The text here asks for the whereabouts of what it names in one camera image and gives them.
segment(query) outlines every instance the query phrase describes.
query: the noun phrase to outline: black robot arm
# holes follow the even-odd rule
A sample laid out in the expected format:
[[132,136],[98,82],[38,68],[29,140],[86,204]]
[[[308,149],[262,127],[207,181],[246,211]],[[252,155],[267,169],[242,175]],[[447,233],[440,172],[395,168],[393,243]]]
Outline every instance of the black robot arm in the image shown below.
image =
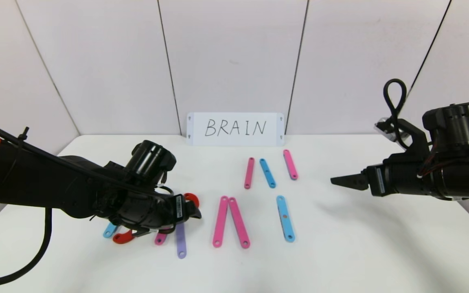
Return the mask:
[[[0,285],[30,271],[47,249],[52,233],[52,208],[74,218],[98,216],[139,235],[175,230],[175,225],[201,213],[183,195],[163,186],[175,156],[162,146],[143,141],[126,167],[113,162],[101,167],[78,156],[53,156],[0,129],[0,203],[46,208],[45,236],[36,257],[19,271],[0,278]],[[157,193],[156,188],[169,191]]]
[[441,200],[469,198],[469,103],[428,111],[423,115],[423,125],[430,132],[430,143],[422,130],[406,120],[380,120],[376,128],[386,137],[397,143],[411,137],[412,144],[405,152],[392,154],[361,174],[331,178],[331,182],[357,190],[370,185],[372,195],[378,197],[405,193]]

